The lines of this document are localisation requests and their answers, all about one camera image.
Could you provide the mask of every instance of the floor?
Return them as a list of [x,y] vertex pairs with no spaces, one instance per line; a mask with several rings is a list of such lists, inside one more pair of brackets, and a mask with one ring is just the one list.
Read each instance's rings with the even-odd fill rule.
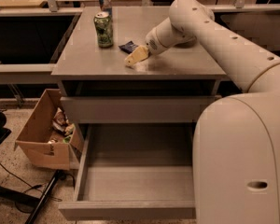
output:
[[[12,133],[0,145],[0,163],[8,169],[12,174],[17,175],[30,185],[43,185],[43,188],[48,184],[54,174],[54,170],[34,167],[25,154],[19,147],[15,147],[15,139],[20,133],[26,120],[30,117],[35,101],[27,102],[22,108],[17,108],[13,102],[0,101],[0,108],[4,108],[7,117],[6,128],[9,128]],[[14,189],[19,192],[25,192],[29,187],[9,174],[2,166],[0,166],[0,186]],[[65,180],[58,181],[55,186],[52,196],[41,212],[38,214],[35,224],[194,224],[195,220],[118,220],[118,221],[67,221],[58,210],[60,202],[72,201],[73,198],[73,182],[71,176]],[[29,190],[27,194],[39,197],[40,192]],[[23,213],[17,209],[14,202],[0,198],[0,224],[25,223],[29,214]]]

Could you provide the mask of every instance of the drawer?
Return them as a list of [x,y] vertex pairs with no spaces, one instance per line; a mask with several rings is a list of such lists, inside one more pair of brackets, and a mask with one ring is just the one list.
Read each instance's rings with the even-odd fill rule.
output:
[[67,220],[194,218],[190,124],[95,124]]
[[193,122],[214,101],[212,96],[62,98],[74,123]]

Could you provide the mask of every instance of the soda can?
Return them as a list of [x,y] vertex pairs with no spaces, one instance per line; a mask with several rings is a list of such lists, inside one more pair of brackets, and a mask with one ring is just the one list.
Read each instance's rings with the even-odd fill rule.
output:
[[102,11],[107,11],[112,18],[112,5],[111,0],[99,0],[100,8]]
[[113,46],[112,19],[108,12],[101,11],[93,19],[99,47],[108,48]]

